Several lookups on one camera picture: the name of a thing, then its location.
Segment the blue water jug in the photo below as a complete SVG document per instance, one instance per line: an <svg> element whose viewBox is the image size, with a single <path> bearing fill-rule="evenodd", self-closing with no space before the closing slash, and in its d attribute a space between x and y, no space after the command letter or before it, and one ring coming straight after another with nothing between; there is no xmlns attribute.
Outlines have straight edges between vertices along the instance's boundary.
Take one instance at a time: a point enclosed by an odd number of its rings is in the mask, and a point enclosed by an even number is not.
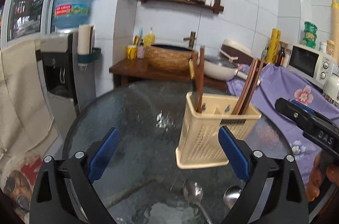
<svg viewBox="0 0 339 224"><path fill-rule="evenodd" d="M92 0L56 0L53 25L59 29L79 27L87 22Z"/></svg>

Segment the bronze faucet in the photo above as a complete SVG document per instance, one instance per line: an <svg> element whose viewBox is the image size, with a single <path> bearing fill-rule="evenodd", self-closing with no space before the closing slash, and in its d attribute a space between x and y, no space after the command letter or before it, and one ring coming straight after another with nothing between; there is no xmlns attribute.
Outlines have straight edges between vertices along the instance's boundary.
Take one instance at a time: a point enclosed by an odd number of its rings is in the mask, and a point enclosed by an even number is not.
<svg viewBox="0 0 339 224"><path fill-rule="evenodd" d="M194 41L197 39L197 38L195 37L195 34L196 34L196 32L191 32L191 36L190 36L190 37L185 37L185 38L184 38L184 41L189 40L189 47L190 47L191 49L193 49L193 47L194 47Z"/></svg>

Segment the round glass tabletop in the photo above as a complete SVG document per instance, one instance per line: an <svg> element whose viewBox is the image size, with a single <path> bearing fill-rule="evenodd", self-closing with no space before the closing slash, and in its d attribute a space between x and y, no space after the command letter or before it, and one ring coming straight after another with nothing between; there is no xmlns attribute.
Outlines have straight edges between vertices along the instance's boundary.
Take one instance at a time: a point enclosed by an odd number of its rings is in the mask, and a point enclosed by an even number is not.
<svg viewBox="0 0 339 224"><path fill-rule="evenodd" d="M143 81L119 87L91 103L72 125L64 146L63 158L86 151L115 127L121 141L102 178L93 186L117 223L129 224L203 224L197 206L182 195L186 179L203 188L201 204L214 224L229 212L223 195L230 186L245 183L223 167L182 170L176 165L189 83ZM204 93L226 94L204 88ZM279 129L265 116L246 139L252 150L282 159L293 154ZM265 205L267 182L250 221L259 218Z"/></svg>

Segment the woven basket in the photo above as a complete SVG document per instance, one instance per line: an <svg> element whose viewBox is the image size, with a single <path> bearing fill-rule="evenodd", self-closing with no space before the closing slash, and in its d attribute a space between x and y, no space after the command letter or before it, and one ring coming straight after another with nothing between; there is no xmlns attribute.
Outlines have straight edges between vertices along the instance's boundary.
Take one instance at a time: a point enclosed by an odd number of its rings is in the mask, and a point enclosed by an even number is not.
<svg viewBox="0 0 339 224"><path fill-rule="evenodd" d="M146 46L148 63L156 68L167 71L185 71L189 69L189 57L198 52L180 46L152 44Z"/></svg>

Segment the wooden counter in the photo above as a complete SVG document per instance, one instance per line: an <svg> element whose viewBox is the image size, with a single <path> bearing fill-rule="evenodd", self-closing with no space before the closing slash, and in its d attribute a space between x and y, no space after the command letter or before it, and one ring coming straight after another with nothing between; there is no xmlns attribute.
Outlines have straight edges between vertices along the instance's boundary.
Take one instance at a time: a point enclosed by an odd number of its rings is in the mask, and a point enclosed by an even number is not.
<svg viewBox="0 0 339 224"><path fill-rule="evenodd" d="M146 59L119 61L110 67L110 73L114 75L114 87L129 83L130 78L154 79L158 81L190 82L189 71L168 72L148 65ZM227 91L226 82L216 81L205 76L204 85Z"/></svg>

